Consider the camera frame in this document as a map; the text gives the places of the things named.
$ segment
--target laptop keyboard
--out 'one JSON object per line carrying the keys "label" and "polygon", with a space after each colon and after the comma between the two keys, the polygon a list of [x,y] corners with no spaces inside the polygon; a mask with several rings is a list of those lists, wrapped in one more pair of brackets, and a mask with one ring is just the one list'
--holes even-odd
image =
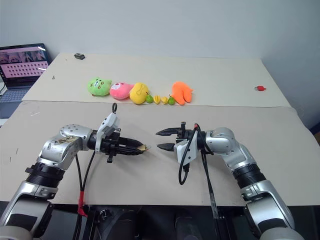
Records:
{"label": "laptop keyboard", "polygon": [[0,98],[0,103],[20,102],[28,89],[23,90],[7,90]]}

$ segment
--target green toy fruit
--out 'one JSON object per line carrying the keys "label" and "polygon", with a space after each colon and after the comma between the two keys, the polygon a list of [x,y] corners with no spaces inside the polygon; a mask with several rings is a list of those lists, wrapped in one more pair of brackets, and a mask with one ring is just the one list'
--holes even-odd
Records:
{"label": "green toy fruit", "polygon": [[94,77],[89,81],[87,89],[93,96],[105,96],[109,94],[111,82],[111,80]]}
{"label": "green toy fruit", "polygon": [[152,104],[154,102],[154,98],[149,93],[147,93],[145,100],[148,104]]}
{"label": "green toy fruit", "polygon": [[168,104],[169,105],[174,105],[175,103],[176,103],[176,100],[172,96],[170,96],[169,99],[168,99]]}

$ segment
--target green plush toy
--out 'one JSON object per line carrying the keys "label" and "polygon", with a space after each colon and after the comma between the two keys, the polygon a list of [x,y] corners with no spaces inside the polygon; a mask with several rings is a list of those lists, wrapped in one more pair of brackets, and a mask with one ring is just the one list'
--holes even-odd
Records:
{"label": "green plush toy", "polygon": [[88,83],[88,91],[93,96],[105,96],[109,94],[111,80],[103,80],[100,77],[92,78]]}

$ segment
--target orange plush toy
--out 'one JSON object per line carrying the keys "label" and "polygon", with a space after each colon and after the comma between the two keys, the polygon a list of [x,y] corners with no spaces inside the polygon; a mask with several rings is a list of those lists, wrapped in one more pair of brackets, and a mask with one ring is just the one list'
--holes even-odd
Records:
{"label": "orange plush toy", "polygon": [[192,92],[193,90],[184,82],[176,81],[172,85],[172,95],[175,101],[180,104],[184,105],[186,102],[190,103],[192,99]]}

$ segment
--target toy fruit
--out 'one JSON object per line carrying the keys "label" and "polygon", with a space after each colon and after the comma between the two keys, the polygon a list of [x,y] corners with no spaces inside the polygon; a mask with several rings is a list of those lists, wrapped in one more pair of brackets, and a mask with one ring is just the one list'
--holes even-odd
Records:
{"label": "toy fruit", "polygon": [[130,99],[135,104],[143,104],[146,101],[149,89],[147,85],[137,82],[130,91]]}
{"label": "toy fruit", "polygon": [[176,81],[172,85],[172,97],[176,100],[176,102],[180,105],[184,105],[185,102],[190,103],[192,99],[193,90],[184,82]]}
{"label": "toy fruit", "polygon": [[169,99],[168,99],[168,104],[169,105],[174,105],[175,103],[176,103],[176,100],[172,96],[170,96]]}
{"label": "toy fruit", "polygon": [[153,100],[154,100],[155,104],[159,104],[160,103],[160,96],[159,95],[155,95]]}
{"label": "toy fruit", "polygon": [[111,82],[111,80],[94,77],[89,81],[87,89],[93,96],[105,96],[109,94]]}
{"label": "toy fruit", "polygon": [[145,97],[145,100],[148,104],[152,104],[154,102],[154,98],[150,94]]}
{"label": "toy fruit", "polygon": [[117,82],[113,84],[110,88],[110,95],[114,99],[126,99],[129,97],[130,90],[134,87],[133,84],[127,84],[124,82]]}
{"label": "toy fruit", "polygon": [[167,104],[168,103],[168,98],[166,96],[163,96],[161,98],[161,101],[163,102],[163,104]]}

